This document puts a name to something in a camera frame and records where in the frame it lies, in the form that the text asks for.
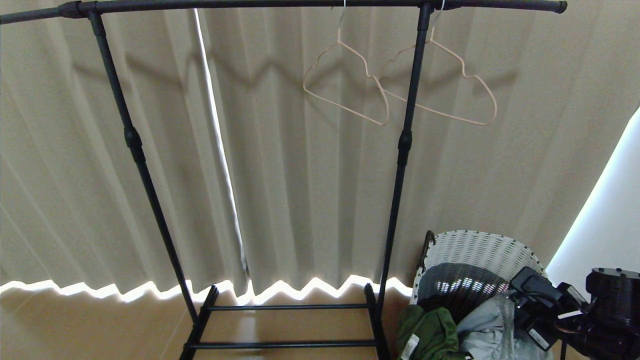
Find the light gray cloth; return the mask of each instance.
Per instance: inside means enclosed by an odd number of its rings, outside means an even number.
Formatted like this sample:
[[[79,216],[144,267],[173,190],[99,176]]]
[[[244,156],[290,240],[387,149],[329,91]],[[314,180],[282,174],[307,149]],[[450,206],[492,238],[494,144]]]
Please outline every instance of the light gray cloth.
[[[458,324],[460,351],[476,360],[553,360],[522,331],[513,328],[514,303],[505,295],[482,303]]]

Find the laundry basket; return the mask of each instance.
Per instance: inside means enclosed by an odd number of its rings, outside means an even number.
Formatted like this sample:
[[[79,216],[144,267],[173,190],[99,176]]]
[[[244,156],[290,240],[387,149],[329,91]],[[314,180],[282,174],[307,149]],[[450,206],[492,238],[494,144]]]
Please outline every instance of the laundry basket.
[[[459,323],[529,266],[547,277],[540,261],[522,243],[502,235],[458,230],[425,239],[413,282],[411,304],[427,310],[444,307]]]

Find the clothes rack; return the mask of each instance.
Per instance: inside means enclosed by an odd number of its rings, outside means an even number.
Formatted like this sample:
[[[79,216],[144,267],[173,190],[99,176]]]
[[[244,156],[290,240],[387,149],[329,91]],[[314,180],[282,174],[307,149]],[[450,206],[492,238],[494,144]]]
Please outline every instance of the clothes rack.
[[[51,19],[64,17],[68,19],[88,19],[93,28],[93,34],[98,43],[102,61],[109,84],[115,98],[116,105],[122,124],[124,125],[124,137],[127,146],[131,151],[133,160],[136,162],[141,180],[145,187],[149,203],[153,210],[158,224],[166,251],[169,255],[172,267],[182,291],[182,296],[187,305],[189,315],[193,321],[191,334],[184,344],[184,349],[180,360],[190,360],[199,349],[244,349],[244,348],[317,348],[317,347],[376,347],[379,359],[389,359],[389,351],[385,333],[382,328],[381,315],[385,300],[385,287],[391,261],[391,253],[396,233],[396,224],[400,208],[400,199],[404,183],[404,171],[412,145],[412,122],[415,108],[416,96],[422,69],[422,57],[426,43],[427,30],[429,28],[429,17],[434,10],[452,10],[461,7],[483,7],[483,8],[510,8],[521,10],[539,10],[547,12],[562,13],[566,10],[566,1],[549,0],[446,0],[444,8],[442,0],[349,0],[348,6],[411,6],[420,9],[415,52],[409,91],[407,97],[406,112],[404,115],[404,126],[398,140],[398,158],[396,180],[392,198],[392,205],[389,214],[387,239],[385,242],[385,255],[383,260],[382,275],[380,279],[380,291],[378,299],[371,284],[364,288],[366,302],[362,304],[321,304],[321,305],[284,305],[284,306],[215,306],[218,296],[218,289],[211,286],[205,302],[196,311],[195,305],[187,288],[186,278],[180,260],[171,239],[166,219],[158,199],[153,180],[147,167],[145,155],[142,149],[142,140],[133,125],[127,103],[120,86],[120,80],[116,72],[107,33],[102,23],[102,15],[118,12],[136,12],[147,10],[176,10],[189,8],[269,8],[269,7],[326,7],[344,6],[343,0],[119,0],[119,1],[72,1],[61,4],[54,8],[31,10],[26,12],[9,13],[0,15],[0,25],[16,22],[25,22],[38,19]],[[209,321],[212,312],[215,311],[246,311],[246,310],[283,310],[283,309],[356,309],[364,308],[369,310],[373,339],[371,340],[321,340],[321,341],[279,341],[279,342],[256,342],[256,343],[231,343],[231,342],[206,342],[200,341],[205,326]]]

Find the floor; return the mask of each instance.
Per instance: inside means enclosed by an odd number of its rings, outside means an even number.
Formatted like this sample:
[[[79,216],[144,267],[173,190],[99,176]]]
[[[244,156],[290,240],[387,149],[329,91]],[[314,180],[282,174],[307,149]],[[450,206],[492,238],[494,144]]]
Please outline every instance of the floor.
[[[396,356],[397,316],[408,298],[387,291],[385,333]],[[314,290],[302,302],[281,294],[267,304],[364,302],[359,286],[336,300]],[[235,305],[222,293],[218,305]],[[0,295],[0,359],[178,359],[191,324],[182,297],[158,300],[152,293],[122,302],[86,293],[10,289]],[[371,337],[366,309],[246,311],[214,313],[204,341],[366,339]],[[373,348],[200,350],[195,359],[376,359]],[[584,359],[570,351],[568,360]]]

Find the curtain fold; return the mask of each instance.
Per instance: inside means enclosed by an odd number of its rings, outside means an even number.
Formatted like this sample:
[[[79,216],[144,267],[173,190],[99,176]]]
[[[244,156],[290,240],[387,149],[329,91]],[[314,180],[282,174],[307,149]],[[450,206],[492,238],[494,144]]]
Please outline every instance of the curtain fold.
[[[193,12],[104,22],[187,278],[196,291],[226,279],[246,291]],[[3,282],[175,286],[90,23],[39,20],[1,35]]]
[[[62,2],[3,1],[2,12]],[[192,11],[104,15],[196,291],[225,279],[246,291],[241,243],[256,293],[278,280],[298,289],[313,277],[334,287],[351,274],[378,281],[406,105],[389,97],[389,123],[379,127],[305,94],[302,76],[335,43],[341,11],[199,10],[207,64]],[[400,96],[413,51],[381,69],[413,45],[417,13],[347,8],[341,25],[342,40]],[[416,109],[390,276],[411,283],[428,229],[504,234],[550,260],[639,103],[639,16],[638,3],[605,1],[574,1],[562,15],[439,16],[435,38],[487,82],[498,117],[477,127]],[[175,286],[89,22],[10,24],[0,35],[2,283]],[[460,70],[428,45],[418,102],[489,119],[489,97]],[[362,62],[339,47],[307,86],[384,119]]]

